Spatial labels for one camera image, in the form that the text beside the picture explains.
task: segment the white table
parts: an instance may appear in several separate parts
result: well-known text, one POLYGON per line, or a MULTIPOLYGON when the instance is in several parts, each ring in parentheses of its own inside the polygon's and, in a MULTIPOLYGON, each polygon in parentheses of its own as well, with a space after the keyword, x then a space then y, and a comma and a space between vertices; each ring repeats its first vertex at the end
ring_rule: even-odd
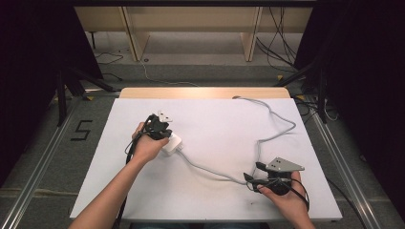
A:
MULTIPOLYGON (((306 168, 301 172, 310 197, 312 220, 337 220, 341 213, 290 98, 261 99, 297 127, 262 145, 261 161, 280 156, 306 168)), ((289 127, 269 116, 265 107, 240 99, 127 99, 115 101, 83 182, 71 218, 124 166, 131 133, 151 113, 163 110, 183 141, 183 152, 195 163, 243 180, 255 162, 255 142, 289 127)), ((256 173, 265 177, 266 173, 256 173)), ((131 221, 272 221, 277 208, 246 186, 208 174, 178 154, 160 153, 148 163, 131 189, 123 215, 131 221)))

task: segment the finger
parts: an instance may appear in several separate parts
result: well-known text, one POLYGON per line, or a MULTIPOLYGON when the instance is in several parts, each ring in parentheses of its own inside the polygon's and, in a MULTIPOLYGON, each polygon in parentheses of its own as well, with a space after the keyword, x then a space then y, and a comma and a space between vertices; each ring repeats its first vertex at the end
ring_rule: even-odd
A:
MULTIPOLYGON (((298 171, 292 172, 292 173, 291 173, 291 178, 292 178, 292 179, 296 179, 296 180, 298 180, 298 181, 301 182, 301 174, 300 174, 300 172, 298 172, 298 171)), ((297 192, 299 192, 300 194, 303 194, 303 193, 304 193, 304 189, 303 189, 303 187, 301 186, 301 184, 298 183, 298 182, 296 182, 296 181, 294 181, 294 180, 291 182, 291 187, 292 187, 293 189, 295 189, 297 192)))
POLYGON ((271 189, 267 188, 264 185, 257 185, 257 189, 259 190, 259 192, 263 195, 265 195, 266 197, 270 198, 271 200, 274 199, 274 196, 276 195, 275 193, 273 193, 273 191, 271 191, 271 189))
POLYGON ((161 146, 165 146, 167 143, 169 143, 169 137, 165 137, 160 140, 161 146))
POLYGON ((134 131, 134 133, 132 134, 132 138, 134 138, 134 137, 137 135, 137 133, 138 133, 140 130, 142 130, 143 124, 144 124, 144 122, 140 122, 140 123, 139 123, 139 125, 137 126, 137 129, 136 129, 136 130, 134 131))

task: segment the wrist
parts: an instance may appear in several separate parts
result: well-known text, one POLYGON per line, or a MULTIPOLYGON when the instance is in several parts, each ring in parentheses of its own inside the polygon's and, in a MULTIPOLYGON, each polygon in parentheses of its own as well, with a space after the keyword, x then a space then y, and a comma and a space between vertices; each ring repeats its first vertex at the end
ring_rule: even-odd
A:
POLYGON ((149 159, 146 156, 143 156, 143 154, 134 154, 134 156, 130 160, 130 163, 131 162, 144 166, 146 163, 149 162, 149 159))

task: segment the forearm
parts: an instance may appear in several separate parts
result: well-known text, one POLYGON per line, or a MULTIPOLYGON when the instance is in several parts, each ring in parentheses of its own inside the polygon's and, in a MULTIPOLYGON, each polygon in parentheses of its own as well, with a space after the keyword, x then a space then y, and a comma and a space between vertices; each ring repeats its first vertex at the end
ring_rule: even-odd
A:
POLYGON ((294 226, 295 229, 314 229, 315 228, 312 221, 310 221, 309 217, 293 219, 290 222, 294 226))
POLYGON ((125 165, 97 197, 79 214, 70 228, 111 228, 144 160, 133 159, 125 165))

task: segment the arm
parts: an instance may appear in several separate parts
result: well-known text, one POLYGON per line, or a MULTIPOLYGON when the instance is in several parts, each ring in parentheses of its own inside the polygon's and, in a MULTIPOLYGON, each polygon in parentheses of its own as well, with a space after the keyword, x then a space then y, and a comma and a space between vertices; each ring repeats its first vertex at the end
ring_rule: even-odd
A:
POLYGON ((140 138, 131 161, 77 216, 69 228, 108 228, 114 224, 122 202, 125 200, 140 170, 154 159, 168 139, 153 140, 147 135, 140 138))
MULTIPOLYGON (((291 178, 296 179, 301 182, 301 176, 299 172, 292 172, 291 178)), ((295 189, 301 195, 305 195, 305 191, 303 187, 295 182, 292 181, 291 187, 295 189)), ((278 196, 274 194, 270 189, 265 186, 258 186, 259 191, 271 199, 273 203, 279 208, 280 213, 292 223, 294 228, 296 229, 312 229, 315 226, 309 219, 307 206, 297 195, 292 192, 288 192, 283 196, 278 196)))

